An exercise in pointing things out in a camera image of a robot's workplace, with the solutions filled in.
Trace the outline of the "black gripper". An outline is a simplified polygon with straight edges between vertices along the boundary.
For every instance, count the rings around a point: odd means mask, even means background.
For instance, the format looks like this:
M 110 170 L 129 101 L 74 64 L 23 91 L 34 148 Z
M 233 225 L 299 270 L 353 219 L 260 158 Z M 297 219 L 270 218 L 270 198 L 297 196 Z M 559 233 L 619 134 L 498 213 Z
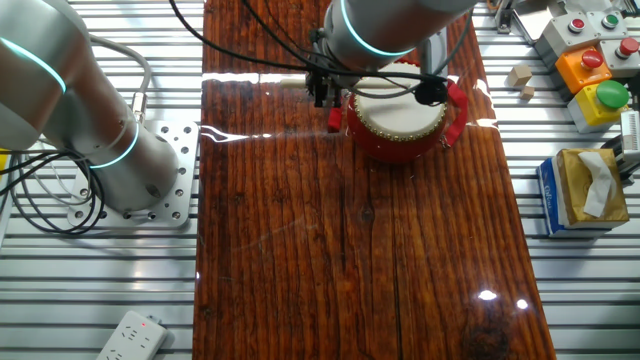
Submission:
M 313 89 L 314 106 L 316 108 L 341 108 L 343 103 L 343 88 L 335 83 L 325 84 L 326 79 L 348 80 L 349 75 L 338 74 L 336 70 L 344 70 L 342 65 L 335 62 L 331 55 L 324 53 L 325 35 L 322 28 L 309 31 L 311 43 L 309 60 L 319 66 L 306 74 L 305 84 Z

